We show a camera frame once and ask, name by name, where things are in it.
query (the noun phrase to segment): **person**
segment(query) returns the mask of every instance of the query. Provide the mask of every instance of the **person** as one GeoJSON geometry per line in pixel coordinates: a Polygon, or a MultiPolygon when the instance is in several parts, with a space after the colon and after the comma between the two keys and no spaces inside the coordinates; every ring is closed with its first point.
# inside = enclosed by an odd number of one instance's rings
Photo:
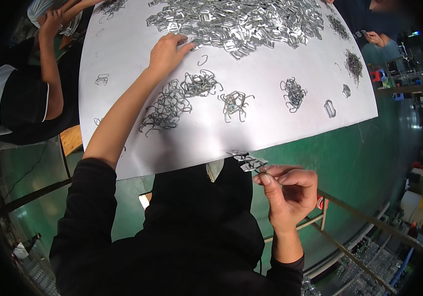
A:
{"type": "Polygon", "coordinates": [[[384,47],[402,31],[398,5],[391,0],[325,0],[334,4],[360,48],[368,43],[384,47]]]}
{"type": "Polygon", "coordinates": [[[27,17],[34,26],[40,28],[46,21],[46,14],[48,12],[59,10],[62,13],[62,29],[59,33],[70,36],[77,29],[80,19],[82,18],[83,10],[102,1],[103,0],[34,0],[27,8],[27,17]]]}
{"type": "Polygon", "coordinates": [[[78,73],[82,44],[73,45],[59,65],[53,39],[61,11],[47,13],[36,37],[3,54],[0,64],[0,141],[29,145],[48,140],[78,125],[78,73]],[[40,50],[41,66],[28,65],[40,50]]]}
{"type": "Polygon", "coordinates": [[[300,295],[296,225],[317,201],[317,175],[301,166],[272,165],[251,178],[226,158],[214,183],[204,164],[156,174],[143,230],[111,241],[116,164],[146,99],[194,47],[177,50],[186,39],[159,39],[149,67],[108,111],[75,169],[50,251],[63,296],[300,295]],[[250,213],[252,181],[264,187],[274,228],[267,276],[253,271],[264,240],[250,213]]]}
{"type": "Polygon", "coordinates": [[[13,252],[12,256],[22,260],[25,259],[27,256],[29,256],[29,253],[34,247],[34,244],[37,240],[41,239],[41,234],[38,233],[35,236],[33,236],[30,240],[25,242],[20,242],[19,239],[17,239],[13,244],[13,252]]]}

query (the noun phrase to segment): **white table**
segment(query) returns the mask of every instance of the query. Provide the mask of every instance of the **white table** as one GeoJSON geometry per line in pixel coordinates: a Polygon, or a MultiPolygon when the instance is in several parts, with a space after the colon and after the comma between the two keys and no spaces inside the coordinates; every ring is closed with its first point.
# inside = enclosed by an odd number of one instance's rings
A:
{"type": "MultiPolygon", "coordinates": [[[[150,8],[145,0],[131,0],[110,19],[98,13],[99,5],[90,19],[80,64],[79,115],[84,147],[96,123],[148,66],[150,50],[167,33],[146,27],[145,21],[165,4],[150,8]],[[95,83],[106,74],[106,85],[104,80],[95,83]]],[[[330,13],[325,7],[321,12],[330,13]]],[[[325,29],[320,32],[323,40],[309,38],[306,46],[301,44],[297,49],[276,41],[274,49],[260,46],[240,61],[223,48],[211,46],[188,53],[145,103],[119,160],[118,179],[181,169],[227,157],[227,151],[256,151],[377,117],[366,68],[358,87],[344,68],[346,49],[361,57],[356,42],[339,39],[324,19],[325,29]],[[198,67],[197,62],[204,60],[202,55],[208,55],[208,61],[198,67]],[[198,74],[200,69],[215,73],[224,87],[224,92],[218,94],[240,91],[256,96],[248,100],[245,122],[241,123],[235,114],[231,123],[225,123],[223,102],[215,95],[191,98],[193,110],[180,117],[177,128],[151,131],[148,138],[139,133],[147,115],[145,108],[155,101],[162,86],[174,78],[183,81],[185,72],[198,74]],[[291,77],[308,90],[302,106],[293,114],[280,89],[281,80],[291,77]],[[343,84],[351,89],[349,98],[342,94],[343,84]],[[334,118],[328,118],[323,107],[328,99],[336,109],[334,118]]]]}

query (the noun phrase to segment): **person's left hand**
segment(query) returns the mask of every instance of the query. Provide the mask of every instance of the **person's left hand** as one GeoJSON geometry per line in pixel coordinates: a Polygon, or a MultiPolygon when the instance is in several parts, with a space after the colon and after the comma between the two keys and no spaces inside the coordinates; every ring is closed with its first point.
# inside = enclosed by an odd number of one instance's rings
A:
{"type": "Polygon", "coordinates": [[[374,31],[367,32],[364,34],[364,37],[366,37],[366,40],[368,40],[369,43],[378,44],[382,42],[381,37],[374,31]]]}
{"type": "Polygon", "coordinates": [[[269,222],[278,235],[295,230],[317,204],[317,173],[299,165],[271,165],[253,177],[269,200],[269,222]]]}
{"type": "Polygon", "coordinates": [[[177,50],[177,46],[184,44],[187,36],[168,33],[162,36],[151,50],[148,69],[160,80],[164,79],[182,61],[185,54],[195,47],[188,43],[177,50]]]}

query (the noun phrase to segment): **red stool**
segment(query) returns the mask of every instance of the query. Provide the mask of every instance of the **red stool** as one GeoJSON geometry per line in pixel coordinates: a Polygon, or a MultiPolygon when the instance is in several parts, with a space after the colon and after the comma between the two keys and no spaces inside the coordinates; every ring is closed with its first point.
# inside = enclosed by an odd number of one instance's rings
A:
{"type": "Polygon", "coordinates": [[[374,78],[372,78],[373,82],[381,80],[381,73],[379,73],[379,71],[370,72],[369,75],[371,76],[371,78],[374,76],[374,78]]]}

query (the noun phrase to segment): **green floor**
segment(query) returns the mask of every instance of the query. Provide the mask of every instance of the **green floor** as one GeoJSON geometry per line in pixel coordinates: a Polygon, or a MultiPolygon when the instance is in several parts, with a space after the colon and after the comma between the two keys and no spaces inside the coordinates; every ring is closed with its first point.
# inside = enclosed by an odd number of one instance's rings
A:
{"type": "MultiPolygon", "coordinates": [[[[366,62],[373,64],[393,58],[397,53],[397,48],[383,52],[363,49],[366,62]]],[[[314,169],[320,189],[373,215],[384,201],[394,202],[399,197],[405,172],[415,158],[421,136],[421,130],[413,127],[417,125],[417,118],[410,100],[378,97],[377,105],[379,117],[373,120],[256,151],[253,155],[270,163],[301,164],[305,169],[314,169]]],[[[44,148],[45,145],[37,145],[1,153],[8,189],[41,158],[44,148]]],[[[40,163],[15,186],[7,201],[66,178],[58,149],[58,143],[47,145],[40,163]]],[[[81,153],[68,157],[71,172],[80,158],[81,153]]],[[[150,191],[153,180],[153,176],[146,176],[117,182],[113,241],[133,236],[142,229],[144,210],[137,196],[150,191]]],[[[251,212],[265,237],[272,234],[267,220],[268,202],[261,187],[256,185],[254,189],[251,212]]],[[[57,221],[65,211],[67,190],[60,188],[10,214],[20,233],[42,234],[36,252],[45,257],[56,234],[57,221]]],[[[349,240],[362,226],[362,220],[330,205],[326,230],[340,242],[349,240]]],[[[306,253],[306,268],[335,250],[311,227],[302,229],[300,238],[306,253]]],[[[263,270],[269,268],[270,246],[268,243],[264,250],[263,270]]]]}

